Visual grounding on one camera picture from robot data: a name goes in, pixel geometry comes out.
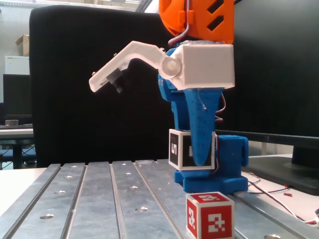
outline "black monitor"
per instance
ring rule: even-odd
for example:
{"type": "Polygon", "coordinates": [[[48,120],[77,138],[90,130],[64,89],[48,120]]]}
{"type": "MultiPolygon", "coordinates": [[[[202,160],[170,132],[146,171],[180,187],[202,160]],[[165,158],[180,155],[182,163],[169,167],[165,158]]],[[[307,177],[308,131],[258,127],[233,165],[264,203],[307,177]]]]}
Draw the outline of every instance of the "black monitor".
{"type": "Polygon", "coordinates": [[[235,81],[220,134],[293,145],[293,158],[251,158],[243,170],[319,195],[319,1],[235,5],[235,81]]]}
{"type": "Polygon", "coordinates": [[[3,75],[3,112],[5,120],[32,123],[29,75],[3,75]]]}

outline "orange robot part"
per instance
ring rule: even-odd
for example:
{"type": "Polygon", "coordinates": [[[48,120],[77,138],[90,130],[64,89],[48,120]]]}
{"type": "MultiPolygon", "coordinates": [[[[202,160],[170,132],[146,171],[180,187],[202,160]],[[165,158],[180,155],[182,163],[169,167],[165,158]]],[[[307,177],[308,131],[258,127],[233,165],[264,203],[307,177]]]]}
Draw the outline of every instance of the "orange robot part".
{"type": "Polygon", "coordinates": [[[159,0],[159,14],[174,36],[184,32],[202,40],[232,44],[234,41],[234,0],[159,0]]]}

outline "monitor stand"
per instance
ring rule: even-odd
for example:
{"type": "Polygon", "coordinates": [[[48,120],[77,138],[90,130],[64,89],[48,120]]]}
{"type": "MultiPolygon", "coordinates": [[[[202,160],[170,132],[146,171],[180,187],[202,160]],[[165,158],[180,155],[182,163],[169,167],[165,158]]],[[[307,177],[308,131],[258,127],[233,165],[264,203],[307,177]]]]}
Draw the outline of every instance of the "monitor stand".
{"type": "Polygon", "coordinates": [[[319,150],[294,147],[292,159],[280,156],[249,158],[248,166],[242,170],[319,196],[319,150]]]}

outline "black office chair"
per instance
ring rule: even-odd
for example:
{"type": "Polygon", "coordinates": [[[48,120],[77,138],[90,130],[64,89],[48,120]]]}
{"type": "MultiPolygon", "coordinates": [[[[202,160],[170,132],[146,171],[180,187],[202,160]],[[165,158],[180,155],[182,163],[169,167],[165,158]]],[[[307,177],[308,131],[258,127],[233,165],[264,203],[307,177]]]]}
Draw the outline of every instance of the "black office chair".
{"type": "Polygon", "coordinates": [[[170,104],[157,71],[134,60],[118,93],[93,93],[88,80],[132,40],[167,47],[157,14],[49,6],[30,16],[32,117],[37,166],[168,156],[170,104]]]}

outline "cable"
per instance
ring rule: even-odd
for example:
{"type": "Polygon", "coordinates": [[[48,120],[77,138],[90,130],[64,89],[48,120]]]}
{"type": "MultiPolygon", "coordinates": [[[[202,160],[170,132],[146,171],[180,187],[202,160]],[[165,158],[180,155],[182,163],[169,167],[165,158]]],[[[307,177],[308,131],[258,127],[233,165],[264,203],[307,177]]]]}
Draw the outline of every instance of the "cable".
{"type": "Polygon", "coordinates": [[[28,149],[26,152],[23,152],[23,154],[22,155],[24,155],[24,154],[26,154],[26,155],[29,155],[29,154],[27,154],[31,149],[34,149],[34,147],[35,146],[33,146],[33,147],[31,147],[30,149],[28,149]]]}
{"type": "Polygon", "coordinates": [[[4,168],[7,168],[10,164],[12,164],[12,162],[11,163],[9,163],[9,164],[7,164],[5,167],[3,167],[3,168],[0,168],[0,170],[3,170],[4,168]]]}
{"type": "MultiPolygon", "coordinates": [[[[274,190],[274,191],[270,191],[268,193],[277,193],[277,192],[281,192],[281,191],[285,191],[285,190],[289,190],[289,187],[286,188],[282,188],[282,189],[278,189],[278,190],[274,190]]],[[[264,193],[255,193],[255,192],[249,192],[250,194],[264,194],[264,193]]]]}
{"type": "Polygon", "coordinates": [[[255,183],[249,181],[249,183],[251,185],[253,185],[255,188],[257,188],[259,191],[263,192],[264,194],[266,194],[268,197],[270,197],[271,199],[273,199],[274,201],[276,201],[277,203],[279,203],[281,206],[283,206],[288,212],[290,212],[296,219],[306,223],[306,224],[316,224],[316,221],[312,220],[312,221],[304,221],[302,220],[300,217],[296,216],[293,211],[291,211],[283,202],[281,202],[279,199],[277,199],[276,197],[274,197],[273,195],[271,195],[270,193],[266,192],[265,190],[263,190],[262,188],[258,187],[255,183]]]}
{"type": "Polygon", "coordinates": [[[259,182],[261,181],[261,178],[258,177],[258,176],[256,176],[256,175],[253,174],[253,173],[248,173],[248,172],[244,172],[244,171],[241,171],[241,172],[242,172],[242,173],[246,173],[246,174],[248,174],[248,175],[250,175],[250,176],[253,176],[253,177],[257,178],[257,181],[254,182],[255,184],[257,184],[257,183],[259,183],[259,182]]]}
{"type": "Polygon", "coordinates": [[[186,13],[185,14],[186,14],[186,23],[187,23],[186,29],[182,34],[180,34],[180,35],[178,35],[178,36],[176,36],[168,41],[168,44],[170,46],[179,42],[180,40],[182,40],[188,33],[188,30],[189,30],[189,24],[188,24],[189,1],[190,0],[185,0],[185,4],[186,4],[186,13]]]}
{"type": "Polygon", "coordinates": [[[215,122],[224,122],[223,118],[215,116],[215,122]]]}
{"type": "Polygon", "coordinates": [[[216,173],[219,168],[219,157],[218,157],[219,148],[218,147],[219,147],[219,138],[218,138],[218,135],[215,134],[215,150],[217,150],[216,169],[213,172],[211,172],[211,174],[216,173]]]}
{"type": "Polygon", "coordinates": [[[224,94],[223,94],[223,93],[221,94],[221,98],[222,98],[222,100],[223,100],[223,105],[224,105],[224,107],[221,108],[220,110],[216,111],[216,114],[222,113],[222,112],[226,109],[226,100],[225,100],[225,97],[224,97],[224,94]]]}
{"type": "Polygon", "coordinates": [[[6,166],[3,167],[3,168],[0,168],[0,170],[3,170],[4,168],[8,167],[10,164],[6,165],[6,166]]]}

